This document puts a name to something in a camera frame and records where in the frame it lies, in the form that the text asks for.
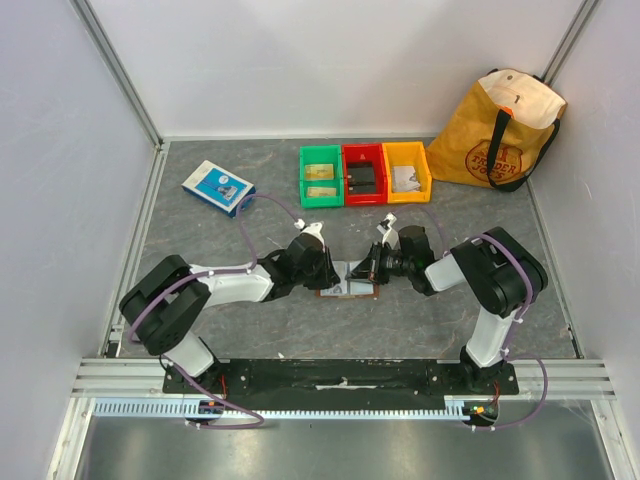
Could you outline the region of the brown leather card holder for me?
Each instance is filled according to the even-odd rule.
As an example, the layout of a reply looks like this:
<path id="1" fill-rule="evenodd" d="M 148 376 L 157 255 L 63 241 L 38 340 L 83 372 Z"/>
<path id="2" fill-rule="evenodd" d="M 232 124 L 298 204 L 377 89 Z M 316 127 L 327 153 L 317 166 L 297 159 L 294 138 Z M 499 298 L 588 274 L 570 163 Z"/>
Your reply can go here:
<path id="1" fill-rule="evenodd" d="M 320 298 L 377 298 L 379 296 L 379 287 L 365 280 L 348 279 L 351 271 L 358 265 L 358 261 L 334 261 L 333 267 L 339 277 L 339 282 L 323 290 L 317 290 L 316 295 Z"/>

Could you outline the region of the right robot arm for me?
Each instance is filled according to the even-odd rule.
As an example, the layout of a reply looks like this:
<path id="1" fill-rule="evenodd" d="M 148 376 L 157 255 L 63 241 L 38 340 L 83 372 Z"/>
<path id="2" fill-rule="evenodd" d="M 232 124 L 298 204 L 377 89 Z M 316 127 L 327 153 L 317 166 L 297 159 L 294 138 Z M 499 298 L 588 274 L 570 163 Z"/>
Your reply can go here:
<path id="1" fill-rule="evenodd" d="M 477 394 L 504 368 L 508 337 L 529 306 L 548 286 L 542 264 L 501 227 L 490 229 L 436 258 L 426 230 L 392 229 L 373 244 L 346 278 L 384 285 L 404 277 L 427 297 L 469 286 L 480 305 L 473 334 L 462 348 L 458 381 Z"/>

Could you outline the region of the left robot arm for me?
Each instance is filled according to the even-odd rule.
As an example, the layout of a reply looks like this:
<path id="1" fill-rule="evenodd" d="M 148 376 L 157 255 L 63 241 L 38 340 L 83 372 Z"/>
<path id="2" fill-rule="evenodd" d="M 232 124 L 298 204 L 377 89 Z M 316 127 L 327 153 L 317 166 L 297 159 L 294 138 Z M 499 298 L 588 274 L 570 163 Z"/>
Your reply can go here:
<path id="1" fill-rule="evenodd" d="M 187 383 L 206 393 L 219 384 L 220 369 L 211 350 L 192 332 L 204 309 L 264 303 L 289 295 L 297 286 L 323 290 L 339 282 L 329 248 L 318 237 L 302 233 L 255 265 L 213 269 L 170 255 L 124 295 L 119 310 L 131 335 L 150 355 L 178 365 Z"/>

